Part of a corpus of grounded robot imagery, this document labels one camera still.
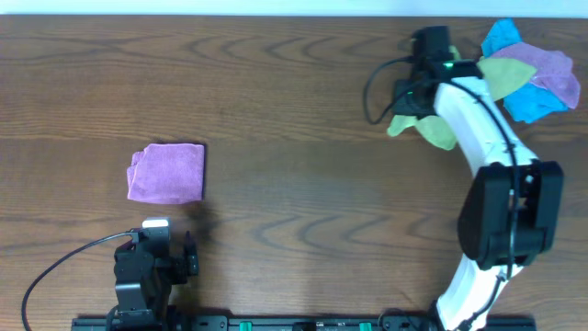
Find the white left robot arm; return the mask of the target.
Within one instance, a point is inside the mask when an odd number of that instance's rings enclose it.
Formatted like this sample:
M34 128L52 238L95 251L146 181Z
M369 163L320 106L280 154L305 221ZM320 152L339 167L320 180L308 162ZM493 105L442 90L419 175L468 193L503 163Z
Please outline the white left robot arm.
M196 240L184 236L183 252L170 253L169 229L133 229L114 254L118 304L106 317L106 330L183 330L185 318L169 304L175 285L199 273Z

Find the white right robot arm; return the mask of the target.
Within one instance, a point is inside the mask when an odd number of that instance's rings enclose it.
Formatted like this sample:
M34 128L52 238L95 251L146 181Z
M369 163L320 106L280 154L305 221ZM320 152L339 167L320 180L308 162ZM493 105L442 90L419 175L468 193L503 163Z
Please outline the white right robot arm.
M563 171L555 161L540 160L516 136L476 63L409 62L411 75L401 81L395 100L404 114L443 120L473 176L458 216L463 255L425 327L482 330L508 282L552 247Z

